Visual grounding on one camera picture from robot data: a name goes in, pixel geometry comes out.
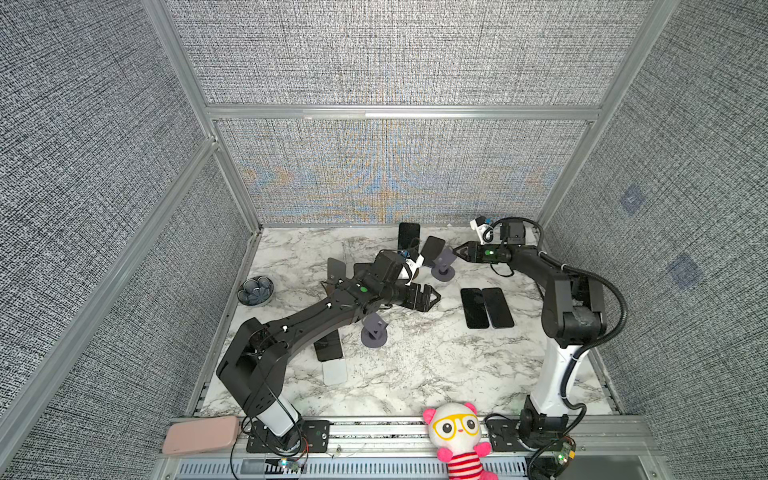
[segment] white marble surface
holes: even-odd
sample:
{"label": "white marble surface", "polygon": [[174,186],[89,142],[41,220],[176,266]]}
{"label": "white marble surface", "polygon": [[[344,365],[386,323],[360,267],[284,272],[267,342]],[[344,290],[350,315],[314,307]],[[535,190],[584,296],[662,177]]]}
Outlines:
{"label": "white marble surface", "polygon": [[[265,229],[250,275],[269,276],[276,292],[265,306],[237,307],[222,353],[245,320],[255,316],[265,323],[321,300],[325,293],[320,280],[326,278],[328,257],[346,262],[351,276],[355,262],[371,262],[379,250],[395,248],[397,233],[396,227]],[[422,242],[429,235],[445,239],[451,247],[476,240],[468,227],[422,228]],[[453,266],[456,276],[450,282],[439,282],[428,268],[416,279],[442,295],[431,311],[394,306],[380,313],[389,322],[389,340],[382,348],[369,349],[360,342],[359,323],[340,330],[346,383],[323,383],[312,346],[296,355],[283,390],[292,404],[305,416],[421,415],[425,407],[448,401],[473,402],[482,413],[519,412],[544,357],[546,335],[535,283],[520,273],[502,278],[488,265],[460,259]],[[459,290],[493,286],[503,289],[515,327],[467,328]],[[587,403],[591,415],[611,413],[589,362],[578,371],[571,401]],[[215,373],[200,414],[243,414]]]}

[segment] textured wall panel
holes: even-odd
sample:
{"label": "textured wall panel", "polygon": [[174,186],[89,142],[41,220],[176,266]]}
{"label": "textured wall panel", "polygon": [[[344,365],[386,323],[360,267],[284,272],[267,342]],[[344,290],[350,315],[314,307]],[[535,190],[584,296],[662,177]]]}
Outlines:
{"label": "textured wall panel", "polygon": [[147,478],[249,235],[209,161],[2,478]]}
{"label": "textured wall panel", "polygon": [[582,121],[228,120],[222,135],[267,223],[464,224],[535,217]]}
{"label": "textured wall panel", "polygon": [[651,0],[168,0],[210,102],[599,104]]}
{"label": "textured wall panel", "polygon": [[768,3],[684,0],[549,235],[627,295],[601,351],[678,480],[768,468],[766,61]]}
{"label": "textured wall panel", "polygon": [[141,2],[4,2],[0,414],[202,133]]}

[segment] stuffed toy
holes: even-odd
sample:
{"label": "stuffed toy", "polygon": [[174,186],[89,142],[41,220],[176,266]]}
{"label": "stuffed toy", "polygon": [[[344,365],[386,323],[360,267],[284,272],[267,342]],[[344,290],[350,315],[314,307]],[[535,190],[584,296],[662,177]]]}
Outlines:
{"label": "stuffed toy", "polygon": [[438,447],[438,460],[448,464],[451,480],[498,480],[495,473],[483,470],[480,463],[480,457],[491,453],[491,444],[480,443],[477,413],[471,403],[446,403],[424,412],[429,439]]}

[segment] metal rail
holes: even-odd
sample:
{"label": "metal rail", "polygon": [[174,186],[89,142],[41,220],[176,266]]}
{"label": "metal rail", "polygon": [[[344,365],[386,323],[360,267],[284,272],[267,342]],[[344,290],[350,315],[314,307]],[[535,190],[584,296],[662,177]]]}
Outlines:
{"label": "metal rail", "polygon": [[390,118],[458,118],[497,120],[597,120],[600,108],[578,105],[268,105],[212,104],[209,118],[303,118],[306,120],[375,120]]}
{"label": "metal rail", "polygon": [[[417,416],[403,417],[312,417],[309,420],[328,420],[332,425],[329,431],[329,447],[327,453],[313,453],[310,457],[315,462],[328,461],[351,462],[361,458],[379,459],[380,461],[400,461],[412,463],[414,459],[434,459],[435,446],[426,434],[426,425]],[[577,456],[615,457],[637,456],[646,470],[649,478],[671,478],[657,443],[650,429],[640,416],[635,415],[589,415],[572,432],[578,444]],[[233,450],[233,465],[241,468],[244,462],[257,465],[265,458],[274,455],[250,454],[246,452],[247,439],[242,435],[238,438]],[[505,462],[514,458],[532,455],[532,452],[493,452],[484,462]],[[190,478],[223,478],[229,475],[230,450],[208,452],[183,457],[161,456],[156,464],[153,476],[156,479],[180,478],[189,475],[189,465],[209,465],[199,477]]]}

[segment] phone screen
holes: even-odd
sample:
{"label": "phone screen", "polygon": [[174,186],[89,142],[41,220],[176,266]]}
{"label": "phone screen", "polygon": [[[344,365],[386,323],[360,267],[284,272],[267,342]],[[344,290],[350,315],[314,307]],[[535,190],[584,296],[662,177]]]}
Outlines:
{"label": "phone screen", "polygon": [[482,291],[485,299],[485,308],[488,309],[488,317],[491,319],[493,328],[505,329],[515,326],[512,314],[509,312],[507,299],[504,298],[504,292],[500,288],[485,288]]}
{"label": "phone screen", "polygon": [[462,305],[467,327],[471,329],[487,329],[488,314],[485,312],[485,301],[479,288],[462,288]]}

